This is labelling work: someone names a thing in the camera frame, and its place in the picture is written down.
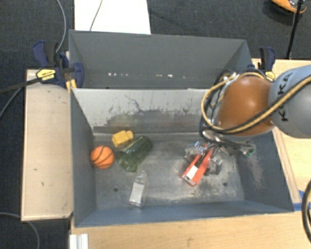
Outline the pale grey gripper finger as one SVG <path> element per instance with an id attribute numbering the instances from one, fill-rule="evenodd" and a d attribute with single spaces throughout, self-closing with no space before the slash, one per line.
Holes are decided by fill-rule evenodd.
<path id="1" fill-rule="evenodd" d="M 207 143 L 195 142 L 193 144 L 188 145 L 185 148 L 185 159 L 186 160 L 193 160 L 197 155 L 204 155 Z"/>
<path id="2" fill-rule="evenodd" d="M 218 175 L 222 168 L 222 159 L 218 157 L 212 157 L 209 162 L 209 173 Z"/>

